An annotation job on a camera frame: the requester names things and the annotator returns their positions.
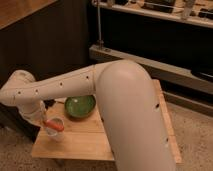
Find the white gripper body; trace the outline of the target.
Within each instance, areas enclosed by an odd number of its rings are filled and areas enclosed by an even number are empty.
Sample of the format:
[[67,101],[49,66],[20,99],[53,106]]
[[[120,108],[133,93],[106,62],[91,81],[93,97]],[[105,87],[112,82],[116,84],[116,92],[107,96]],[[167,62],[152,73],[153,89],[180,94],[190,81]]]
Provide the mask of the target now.
[[20,107],[20,114],[30,124],[41,127],[46,119],[45,104],[43,101],[38,101],[22,105]]

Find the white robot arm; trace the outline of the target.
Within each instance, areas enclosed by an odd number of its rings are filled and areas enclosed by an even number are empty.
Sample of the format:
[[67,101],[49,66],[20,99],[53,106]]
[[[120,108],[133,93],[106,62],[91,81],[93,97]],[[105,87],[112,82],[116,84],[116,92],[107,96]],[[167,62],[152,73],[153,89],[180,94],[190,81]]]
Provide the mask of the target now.
[[42,81],[17,70],[0,88],[0,103],[36,124],[46,100],[85,95],[96,96],[118,171],[176,171],[155,86],[134,61],[95,64]]

